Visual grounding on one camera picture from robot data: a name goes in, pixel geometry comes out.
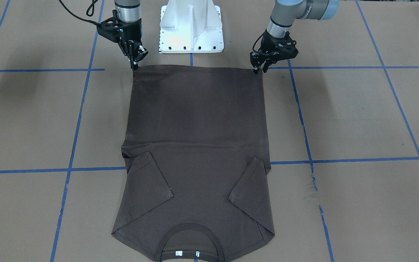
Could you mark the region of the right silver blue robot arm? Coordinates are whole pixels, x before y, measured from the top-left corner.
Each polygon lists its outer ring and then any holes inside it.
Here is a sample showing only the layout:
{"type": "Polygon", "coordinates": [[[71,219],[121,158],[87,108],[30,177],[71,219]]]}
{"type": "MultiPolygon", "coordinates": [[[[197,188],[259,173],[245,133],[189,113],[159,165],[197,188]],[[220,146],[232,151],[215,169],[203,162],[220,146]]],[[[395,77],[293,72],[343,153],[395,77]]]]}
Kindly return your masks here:
{"type": "Polygon", "coordinates": [[[128,58],[130,68],[137,70],[138,63],[148,54],[142,45],[142,19],[140,0],[115,0],[112,17],[97,25],[100,36],[118,44],[128,58]]]}

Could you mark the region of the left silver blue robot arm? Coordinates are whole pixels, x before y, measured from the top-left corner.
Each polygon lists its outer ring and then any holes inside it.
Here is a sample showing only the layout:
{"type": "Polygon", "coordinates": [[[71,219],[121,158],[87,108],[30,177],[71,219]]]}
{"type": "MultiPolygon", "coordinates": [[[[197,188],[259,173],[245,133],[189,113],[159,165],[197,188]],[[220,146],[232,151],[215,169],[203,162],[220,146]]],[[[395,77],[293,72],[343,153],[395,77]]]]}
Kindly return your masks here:
{"type": "Polygon", "coordinates": [[[252,46],[250,63],[253,73],[266,73],[278,61],[298,55],[296,41],[290,36],[295,20],[329,20],[339,8],[338,0],[276,0],[266,29],[252,46]]]}

